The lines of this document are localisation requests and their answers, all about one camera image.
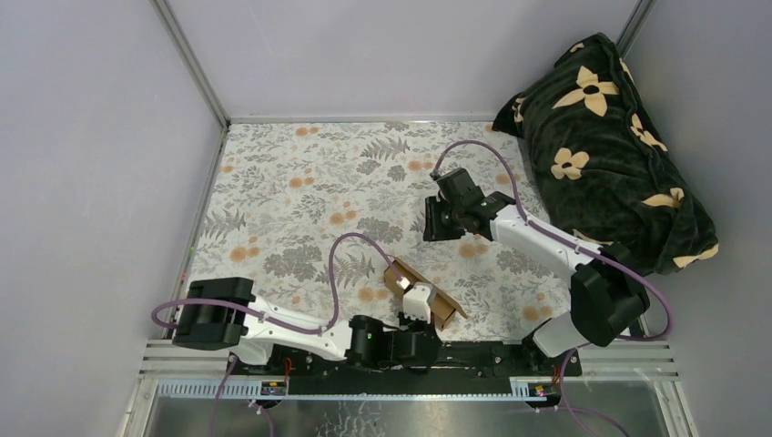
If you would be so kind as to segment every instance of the aluminum frame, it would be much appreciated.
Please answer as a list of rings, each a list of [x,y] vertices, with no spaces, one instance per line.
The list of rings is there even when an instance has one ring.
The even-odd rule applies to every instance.
[[[627,56],[627,52],[633,46],[655,4],[656,0],[638,0],[638,4],[635,5],[633,13],[627,19],[622,33],[619,34],[619,38],[616,40],[616,47],[619,49],[619,55],[622,57]]]
[[[185,37],[182,26],[174,15],[171,5],[167,0],[150,0],[150,3],[156,9],[161,24],[167,29],[169,37],[177,49],[179,58],[188,69],[193,82],[196,83],[198,91],[201,92],[201,96],[204,98],[209,110],[212,112],[212,116],[218,121],[220,127],[223,129],[228,128],[228,125],[230,124],[228,113],[225,111],[225,108],[222,107],[215,90],[209,83],[207,75],[204,73],[204,69],[198,62],[196,54],[193,52],[193,48]]]
[[[219,383],[227,366],[228,351],[195,351],[179,348],[171,340],[150,340],[117,437],[143,437],[150,423],[159,384],[170,380]],[[666,341],[617,340],[606,348],[588,346],[579,350],[584,375],[567,381],[648,381],[659,400],[671,437],[698,437],[691,411]],[[275,381],[272,376],[233,376],[230,381]],[[527,382],[549,382],[548,377],[511,378],[516,389]],[[507,401],[507,397],[458,396],[291,396],[303,401]]]

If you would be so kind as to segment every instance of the metal edge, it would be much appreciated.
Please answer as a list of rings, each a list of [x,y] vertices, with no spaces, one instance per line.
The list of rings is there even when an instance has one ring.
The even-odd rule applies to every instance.
[[[630,47],[633,46],[633,42],[638,37],[638,33],[641,31],[646,18],[655,4],[656,0],[638,0],[633,13],[627,19],[625,27],[623,27],[619,38],[616,40],[616,46],[621,57],[625,57],[627,52],[630,51]]]
[[[123,437],[144,437],[147,424],[150,422],[150,414],[153,411],[153,402],[156,400],[156,388],[158,380],[146,378],[139,380],[137,396],[128,413],[127,426]]]
[[[673,437],[698,437],[691,413],[686,414],[688,407],[676,388],[680,381],[653,381],[659,408],[665,420],[667,432]]]
[[[675,386],[675,393],[678,396],[678,403],[681,405],[681,411],[684,413],[684,418],[686,419],[686,426],[689,427],[689,431],[691,432],[691,437],[699,437],[699,432],[697,432],[697,426],[695,424],[695,418],[692,416],[691,409],[689,409],[688,401],[686,401],[684,385],[680,380],[674,382],[673,385]]]
[[[481,394],[287,394],[283,396],[261,394],[261,388],[271,379],[228,380],[220,399],[287,400],[287,401],[546,401],[538,396],[528,396],[528,383],[510,380],[512,392]],[[156,396],[178,399],[213,399],[219,378],[162,378],[158,380]]]
[[[126,410],[124,411],[123,417],[121,418],[121,421],[118,424],[116,437],[123,437],[126,435],[127,428],[128,428],[128,421],[129,419],[131,419],[131,412],[134,407],[134,402],[137,401],[137,393],[139,392],[139,384],[141,382],[142,382],[141,378],[137,378],[137,380],[134,382],[134,389],[131,391],[131,396],[128,398]]]
[[[651,337],[651,330],[649,329],[649,319],[646,317],[646,314],[642,315],[638,318],[638,322],[641,324],[641,330],[644,331],[644,335],[646,337]]]
[[[495,113],[490,114],[468,114],[468,115],[450,115],[450,116],[332,116],[332,117],[273,117],[273,116],[252,116],[252,117],[234,117],[230,120],[233,124],[268,124],[268,123],[380,123],[390,121],[401,121],[411,123],[431,123],[431,122],[481,122],[491,121],[496,118]]]
[[[615,341],[606,348],[579,350],[584,375],[577,381],[679,381],[677,367],[666,341]],[[141,373],[152,377],[184,378],[222,375],[226,367],[225,351],[196,351],[179,348],[171,340],[149,340]],[[517,377],[512,381],[545,382],[545,377]]]
[[[211,201],[211,193],[214,188],[215,181],[217,180],[217,174],[219,164],[222,161],[222,152],[225,149],[225,142],[228,138],[228,129],[224,127],[220,132],[219,144],[215,147],[215,154],[212,156],[211,163],[209,164],[209,171],[207,173],[207,181],[204,187],[204,192],[201,194],[201,199],[198,201],[198,209],[196,210],[196,217],[193,220],[193,229],[190,231],[188,237],[188,244],[185,246],[185,256],[182,260],[182,264],[179,266],[177,278],[174,282],[174,288],[171,293],[171,299],[178,299],[182,294],[182,290],[188,285],[189,278],[186,273],[190,269],[190,263],[193,261],[195,255],[195,247],[198,244],[198,239],[201,236],[201,228],[204,225],[204,217],[207,214],[209,202]],[[169,311],[166,316],[166,321],[172,321],[175,316],[175,311]],[[162,337],[167,338],[169,335],[167,329],[163,330]]]
[[[218,121],[218,124],[222,128],[227,128],[229,119],[228,113],[215,94],[212,85],[207,79],[207,75],[204,74],[204,70],[201,64],[196,58],[196,54],[193,52],[193,48],[190,46],[188,39],[185,37],[185,33],[182,31],[182,26],[179,24],[171,5],[167,0],[150,0],[150,3],[156,9],[158,18],[161,20],[161,24],[167,29],[169,37],[174,43],[179,57],[182,59],[182,63],[190,73],[190,77],[193,82],[196,83],[198,91],[201,96],[204,97],[204,101],[207,103],[209,110],[212,112],[212,116]]]

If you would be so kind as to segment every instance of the gray wall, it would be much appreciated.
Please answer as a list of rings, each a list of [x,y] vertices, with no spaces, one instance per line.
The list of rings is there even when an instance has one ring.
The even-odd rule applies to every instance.
[[[0,20],[0,434],[110,436],[218,127],[148,1]]]
[[[627,58],[718,229],[714,259],[661,278],[704,436],[768,435],[772,411],[772,4],[659,0]]]
[[[233,117],[493,118],[637,0],[172,0]]]

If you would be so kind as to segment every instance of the floral pillow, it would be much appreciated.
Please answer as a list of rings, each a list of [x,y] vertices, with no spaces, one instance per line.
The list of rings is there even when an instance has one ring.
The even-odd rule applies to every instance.
[[[667,155],[616,45],[597,34],[512,97],[493,123],[526,140],[558,228],[627,246],[643,274],[718,252],[716,227]]]

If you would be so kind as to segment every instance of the cardboard box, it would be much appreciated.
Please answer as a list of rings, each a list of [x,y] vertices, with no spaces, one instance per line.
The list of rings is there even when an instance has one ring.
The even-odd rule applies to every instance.
[[[399,258],[394,258],[394,267],[397,268],[403,277],[410,280],[411,285],[415,285],[416,282],[432,284],[426,278],[421,276],[419,272],[413,270],[410,266],[405,264],[405,261]],[[394,276],[394,272],[391,271],[391,268],[387,267],[386,270],[383,271],[383,281],[385,282],[387,289],[391,290],[395,296],[402,299],[403,291],[400,286],[397,285],[397,278]],[[434,326],[438,330],[444,330],[445,327],[448,326],[448,323],[451,322],[456,312],[461,314],[465,319],[468,318],[466,312],[461,308],[461,305],[459,305],[457,301],[448,296],[448,293],[436,285],[432,285],[437,289],[437,296],[434,298],[434,301],[429,308],[432,310],[432,316],[434,317]]]

